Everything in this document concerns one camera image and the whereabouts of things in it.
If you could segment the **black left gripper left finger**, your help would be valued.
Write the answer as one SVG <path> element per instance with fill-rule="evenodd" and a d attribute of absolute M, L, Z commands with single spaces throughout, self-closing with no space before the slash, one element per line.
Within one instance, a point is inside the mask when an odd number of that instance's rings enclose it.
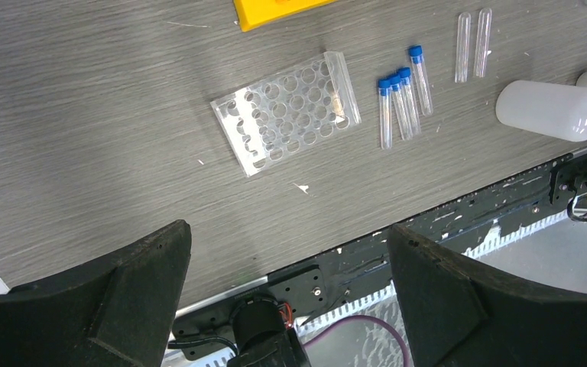
<path fill-rule="evenodd" d="M 0 366 L 158 366 L 190 262 L 178 219 L 0 294 Z"/>

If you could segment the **clear test tube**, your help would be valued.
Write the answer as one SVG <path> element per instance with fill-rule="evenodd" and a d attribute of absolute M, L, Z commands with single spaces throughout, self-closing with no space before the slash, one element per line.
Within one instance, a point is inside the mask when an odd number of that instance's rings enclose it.
<path fill-rule="evenodd" d="M 454 80 L 456 83 L 465 83 L 469 77 L 469 38 L 472 16 L 463 12 L 458 17 L 456 35 L 456 65 Z"/>
<path fill-rule="evenodd" d="M 483 8 L 478 14 L 474 62 L 474 73 L 478 78 L 482 78 L 486 74 L 492 15 L 493 12 L 490 8 Z"/>

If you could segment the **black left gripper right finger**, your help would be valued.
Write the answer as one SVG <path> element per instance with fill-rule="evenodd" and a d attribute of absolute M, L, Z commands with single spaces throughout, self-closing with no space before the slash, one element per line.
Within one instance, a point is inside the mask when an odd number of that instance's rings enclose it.
<path fill-rule="evenodd" d="M 587 294 L 520 278 L 402 225 L 394 287 L 418 366 L 587 366 Z"/>

